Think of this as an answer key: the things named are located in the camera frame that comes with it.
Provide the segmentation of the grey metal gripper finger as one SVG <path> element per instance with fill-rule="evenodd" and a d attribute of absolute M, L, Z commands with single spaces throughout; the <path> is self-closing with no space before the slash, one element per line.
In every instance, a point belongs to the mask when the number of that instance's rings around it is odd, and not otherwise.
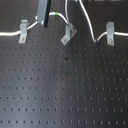
<path fill-rule="evenodd" d="M 37 9 L 37 21 L 43 27 L 48 25 L 51 0 L 39 0 Z"/>

